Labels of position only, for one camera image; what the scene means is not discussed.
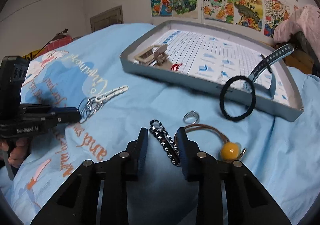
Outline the left hand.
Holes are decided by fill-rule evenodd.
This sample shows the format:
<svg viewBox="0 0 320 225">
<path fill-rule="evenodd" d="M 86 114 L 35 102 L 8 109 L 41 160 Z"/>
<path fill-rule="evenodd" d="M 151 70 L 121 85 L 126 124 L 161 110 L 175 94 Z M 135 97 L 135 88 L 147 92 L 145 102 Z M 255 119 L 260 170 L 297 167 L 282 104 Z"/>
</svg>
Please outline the left hand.
<svg viewBox="0 0 320 225">
<path fill-rule="evenodd" d="M 8 156 L 8 162 L 11 166 L 19 168 L 23 161 L 30 155 L 31 138 L 20 138 L 16 141 L 16 147 L 13 148 Z"/>
</svg>

